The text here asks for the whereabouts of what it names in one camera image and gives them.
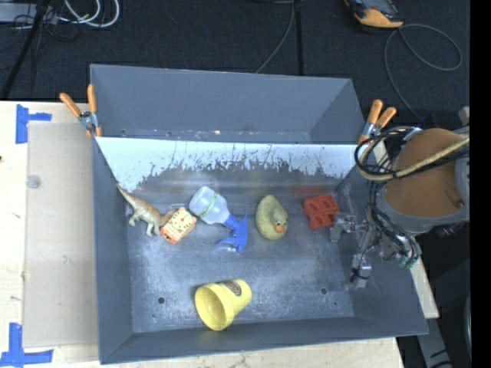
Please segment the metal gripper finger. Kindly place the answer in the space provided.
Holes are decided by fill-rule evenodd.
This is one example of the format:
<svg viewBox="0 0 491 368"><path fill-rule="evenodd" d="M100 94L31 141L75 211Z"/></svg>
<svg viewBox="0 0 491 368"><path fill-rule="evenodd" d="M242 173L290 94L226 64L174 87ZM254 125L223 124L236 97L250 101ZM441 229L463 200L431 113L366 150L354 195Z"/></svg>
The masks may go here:
<svg viewBox="0 0 491 368"><path fill-rule="evenodd" d="M337 212L334 214L334 224L330 228L329 239L338 242L343 233L354 234L357 232L357 219L353 214Z"/></svg>
<svg viewBox="0 0 491 368"><path fill-rule="evenodd" d="M355 254L348 273L348 287L353 290L365 288L371 272L372 265L365 260L364 254Z"/></svg>

